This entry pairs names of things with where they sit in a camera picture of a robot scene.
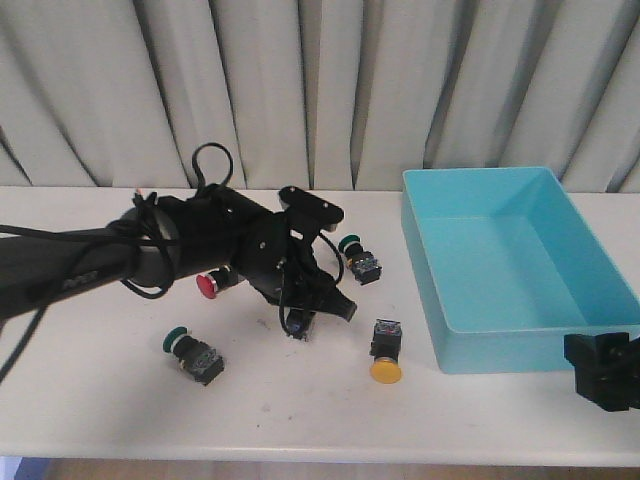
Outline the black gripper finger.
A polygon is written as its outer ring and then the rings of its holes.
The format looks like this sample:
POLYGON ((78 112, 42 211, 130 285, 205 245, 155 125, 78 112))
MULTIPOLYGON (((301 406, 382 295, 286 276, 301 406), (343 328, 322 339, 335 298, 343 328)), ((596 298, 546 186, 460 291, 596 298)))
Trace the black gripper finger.
POLYGON ((333 287, 324 300, 324 312, 350 322, 357 310, 357 304, 347 298, 337 287, 333 287))

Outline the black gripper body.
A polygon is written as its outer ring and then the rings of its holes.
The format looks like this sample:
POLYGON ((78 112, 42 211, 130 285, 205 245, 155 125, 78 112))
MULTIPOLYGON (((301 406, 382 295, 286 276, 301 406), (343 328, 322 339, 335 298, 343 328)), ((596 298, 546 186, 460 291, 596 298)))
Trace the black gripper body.
POLYGON ((639 339, 627 332, 564 336, 576 393, 605 411, 639 409, 639 339))
POLYGON ((323 232, 295 225, 283 208, 267 212, 248 225, 232 268, 272 305, 327 314, 324 300, 338 281, 314 256, 313 243, 323 232))

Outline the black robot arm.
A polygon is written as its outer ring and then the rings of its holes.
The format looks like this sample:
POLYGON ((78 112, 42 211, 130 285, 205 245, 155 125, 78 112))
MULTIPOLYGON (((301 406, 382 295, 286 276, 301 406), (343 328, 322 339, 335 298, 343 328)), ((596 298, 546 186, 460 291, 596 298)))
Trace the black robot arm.
POLYGON ((356 304, 322 270, 312 244, 343 210, 294 186, 273 212, 245 195, 210 185, 193 197, 138 197, 102 229, 1 229, 1 317, 120 281, 146 298, 181 278, 228 266, 271 305, 350 320, 356 304))

